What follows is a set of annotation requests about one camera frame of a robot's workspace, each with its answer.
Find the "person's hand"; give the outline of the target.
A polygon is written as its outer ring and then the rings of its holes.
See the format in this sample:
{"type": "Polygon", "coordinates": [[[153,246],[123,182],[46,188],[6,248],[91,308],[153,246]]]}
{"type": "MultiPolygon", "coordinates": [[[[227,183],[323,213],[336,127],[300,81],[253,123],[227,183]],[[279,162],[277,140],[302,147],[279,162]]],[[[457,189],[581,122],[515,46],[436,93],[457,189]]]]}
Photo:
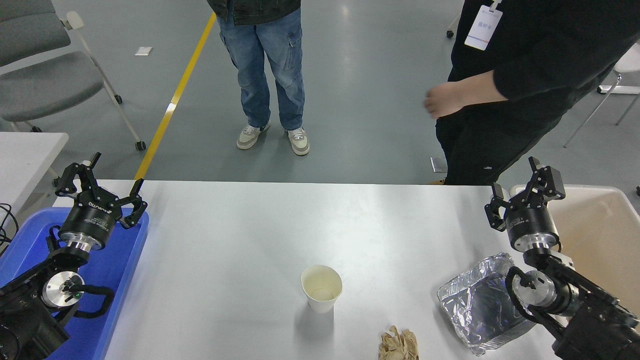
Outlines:
{"type": "Polygon", "coordinates": [[[450,116],[466,107],[465,91],[460,81],[444,82],[426,92],[423,107],[433,119],[450,116]]]}

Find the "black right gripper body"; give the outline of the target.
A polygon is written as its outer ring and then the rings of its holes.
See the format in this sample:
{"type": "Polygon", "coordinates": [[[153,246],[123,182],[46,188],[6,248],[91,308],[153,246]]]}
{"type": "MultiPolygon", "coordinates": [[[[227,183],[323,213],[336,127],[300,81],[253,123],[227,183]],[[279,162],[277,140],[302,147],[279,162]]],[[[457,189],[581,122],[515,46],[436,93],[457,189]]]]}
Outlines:
{"type": "Polygon", "coordinates": [[[504,214],[512,245],[556,245],[559,235],[545,206],[507,209],[504,214]]]}

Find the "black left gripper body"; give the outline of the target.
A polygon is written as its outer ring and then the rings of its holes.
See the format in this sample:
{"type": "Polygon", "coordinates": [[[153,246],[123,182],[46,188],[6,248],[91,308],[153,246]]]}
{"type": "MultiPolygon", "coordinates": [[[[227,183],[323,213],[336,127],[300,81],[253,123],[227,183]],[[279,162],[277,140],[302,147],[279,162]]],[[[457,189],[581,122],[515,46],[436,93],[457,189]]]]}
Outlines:
{"type": "Polygon", "coordinates": [[[59,238],[70,241],[71,234],[83,234],[98,243],[107,243],[116,221],[122,217],[121,209],[109,207],[116,197],[107,191],[99,191],[98,195],[91,191],[78,194],[66,221],[59,229],[59,238]]]}

